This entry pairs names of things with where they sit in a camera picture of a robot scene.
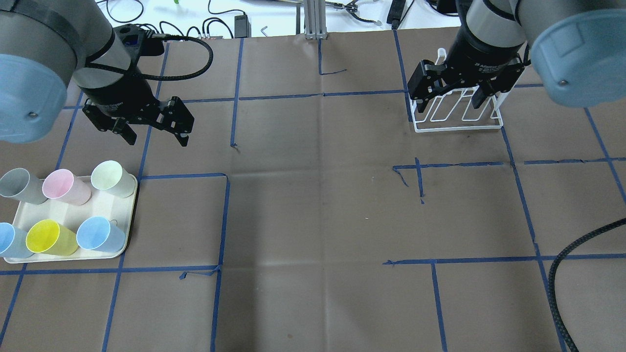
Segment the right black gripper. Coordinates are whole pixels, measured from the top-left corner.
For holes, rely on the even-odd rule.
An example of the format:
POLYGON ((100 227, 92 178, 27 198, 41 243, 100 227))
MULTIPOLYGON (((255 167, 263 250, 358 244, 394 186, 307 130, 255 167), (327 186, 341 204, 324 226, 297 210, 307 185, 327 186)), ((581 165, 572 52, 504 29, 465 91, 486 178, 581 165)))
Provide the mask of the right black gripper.
POLYGON ((484 43, 468 29, 460 29, 442 63, 421 61, 407 83, 415 111, 423 113, 434 93, 473 87, 472 107, 478 109, 496 93, 508 93, 523 73, 519 44, 497 47, 484 43))

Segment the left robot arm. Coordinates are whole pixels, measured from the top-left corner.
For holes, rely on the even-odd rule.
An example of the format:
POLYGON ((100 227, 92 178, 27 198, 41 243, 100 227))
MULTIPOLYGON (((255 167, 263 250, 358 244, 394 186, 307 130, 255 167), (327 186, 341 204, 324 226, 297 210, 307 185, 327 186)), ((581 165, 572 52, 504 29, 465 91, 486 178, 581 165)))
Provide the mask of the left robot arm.
POLYGON ((185 147, 194 116, 178 97, 156 98, 138 68, 139 58, 163 54, 169 39, 137 25, 112 27, 93 0, 3 0, 1 140, 45 137, 74 83, 96 129, 133 145, 132 125, 149 125, 185 147))

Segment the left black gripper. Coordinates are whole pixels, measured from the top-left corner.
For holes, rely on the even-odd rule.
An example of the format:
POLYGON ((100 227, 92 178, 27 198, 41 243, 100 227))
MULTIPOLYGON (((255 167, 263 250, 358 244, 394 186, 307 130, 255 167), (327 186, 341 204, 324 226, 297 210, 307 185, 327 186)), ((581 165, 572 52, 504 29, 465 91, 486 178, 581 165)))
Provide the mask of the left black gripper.
POLYGON ((161 102, 147 81, 139 78, 121 78, 106 87, 81 89, 94 105, 84 106, 82 112, 99 131, 112 132, 134 145, 137 134, 127 122, 136 123, 136 118, 141 117, 139 123, 165 130, 182 147, 187 147, 195 119, 178 96, 161 102))

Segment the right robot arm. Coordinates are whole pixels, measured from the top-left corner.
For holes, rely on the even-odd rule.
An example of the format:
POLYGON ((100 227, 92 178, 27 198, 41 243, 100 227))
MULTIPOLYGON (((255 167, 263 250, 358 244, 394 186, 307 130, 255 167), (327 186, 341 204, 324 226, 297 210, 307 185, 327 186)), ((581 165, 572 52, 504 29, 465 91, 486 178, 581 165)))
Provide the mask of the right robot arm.
POLYGON ((588 108, 625 97, 623 0, 439 0, 460 29, 441 64, 423 60, 408 82, 414 113, 454 89, 476 88, 477 109, 532 65, 557 104, 588 108))

